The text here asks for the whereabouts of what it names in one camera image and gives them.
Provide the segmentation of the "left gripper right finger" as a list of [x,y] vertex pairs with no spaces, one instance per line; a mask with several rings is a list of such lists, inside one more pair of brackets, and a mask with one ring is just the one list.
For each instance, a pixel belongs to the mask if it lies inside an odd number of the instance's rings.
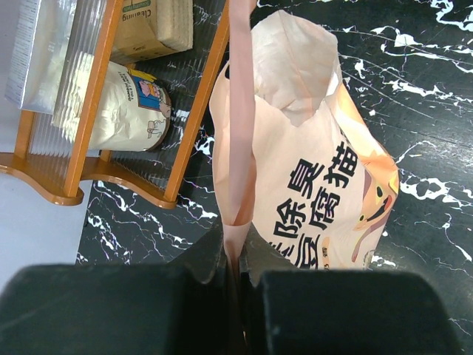
[[256,229],[240,259],[250,354],[460,354],[435,290],[397,271],[308,271]]

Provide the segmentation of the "pink cat litter bag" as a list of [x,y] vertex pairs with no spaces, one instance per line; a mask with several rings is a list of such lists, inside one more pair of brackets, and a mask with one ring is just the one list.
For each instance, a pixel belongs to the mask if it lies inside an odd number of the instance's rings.
[[210,100],[214,187],[233,290],[251,228],[295,267],[365,268],[398,170],[341,77],[337,38],[283,10],[229,4],[230,58]]

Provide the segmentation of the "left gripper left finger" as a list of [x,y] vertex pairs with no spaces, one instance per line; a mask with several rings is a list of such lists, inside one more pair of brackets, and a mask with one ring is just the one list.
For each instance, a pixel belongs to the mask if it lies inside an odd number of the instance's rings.
[[1,293],[3,354],[222,354],[222,224],[169,263],[37,265]]

